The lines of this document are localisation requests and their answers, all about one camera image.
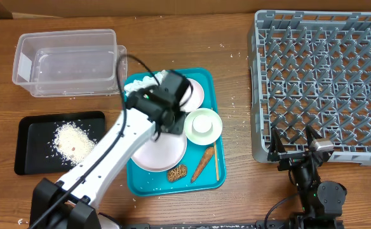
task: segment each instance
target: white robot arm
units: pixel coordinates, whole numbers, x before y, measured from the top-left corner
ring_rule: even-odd
[[[116,123],[83,162],[55,184],[44,178],[36,186],[30,228],[119,229],[113,219],[98,216],[102,197],[134,152],[155,133],[182,133],[186,114],[179,101],[188,87],[192,92],[183,75],[170,71],[161,85],[132,92]]]
[[[115,177],[121,172],[130,157],[146,141],[148,141],[156,131],[154,121],[148,120],[148,116],[135,108],[127,110],[126,128],[123,137],[116,143],[111,152],[99,163],[91,172],[83,184],[80,184],[72,195],[78,199],[87,196],[90,199],[89,205],[98,209],[99,203]],[[96,162],[106,149],[115,140],[121,131],[123,115],[121,114],[116,123],[94,147],[93,151],[68,173],[64,174],[59,181],[64,184],[62,189],[68,190],[71,186]]]

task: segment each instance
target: plastic dish rack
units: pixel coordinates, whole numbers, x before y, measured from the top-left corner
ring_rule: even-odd
[[[293,152],[311,125],[330,161],[371,165],[371,13],[262,10],[248,40],[254,159],[268,162],[271,128]]]

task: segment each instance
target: wood grain surface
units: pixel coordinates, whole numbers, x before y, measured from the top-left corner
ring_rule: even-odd
[[[33,188],[43,177],[56,181],[61,176],[18,176],[13,172],[18,123],[23,117],[100,110],[109,128],[120,112],[118,96],[37,99],[14,85],[16,45],[19,36],[29,32],[110,28],[116,31],[119,44],[153,70],[204,67],[212,73],[224,123],[225,183],[216,190],[140,198],[130,193],[123,170],[108,189],[101,212],[122,223],[254,222],[295,193],[287,172],[252,158],[252,92],[246,59],[252,22],[252,14],[0,20],[0,228],[27,228],[17,221],[29,218]],[[129,73],[139,72],[144,72],[140,65],[130,62]],[[342,183],[348,189],[341,217],[346,228],[371,228],[371,167],[327,163],[319,173],[322,180]],[[299,208],[299,200],[293,200],[270,218],[285,219]]]

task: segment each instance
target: black tray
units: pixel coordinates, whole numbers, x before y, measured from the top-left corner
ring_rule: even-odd
[[[48,144],[54,139],[57,125],[68,121],[73,121],[82,130],[89,129],[88,137],[91,140],[99,142],[104,136],[105,115],[101,111],[25,117],[19,123],[15,173],[26,175],[72,169],[74,166],[68,161],[63,162],[60,154],[56,155],[56,149],[51,147],[51,143]]]

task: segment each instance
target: white plate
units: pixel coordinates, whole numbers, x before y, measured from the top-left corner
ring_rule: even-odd
[[[188,79],[188,80],[190,81],[192,88],[193,88],[192,95],[191,95],[191,98],[188,100],[188,102],[180,108],[181,111],[184,111],[187,113],[197,110],[204,101],[203,87],[197,81],[193,79]],[[183,104],[187,100],[187,98],[190,97],[190,94],[191,94],[191,88],[188,87],[187,90],[185,91],[183,98],[181,98],[180,100],[180,104]]]
[[[185,118],[184,132],[194,144],[206,146],[221,136],[222,120],[215,111],[199,108]]]
[[[176,166],[187,149],[187,137],[181,135],[161,134],[153,142],[146,142],[132,156],[132,160],[140,168],[149,172],[163,172]]]

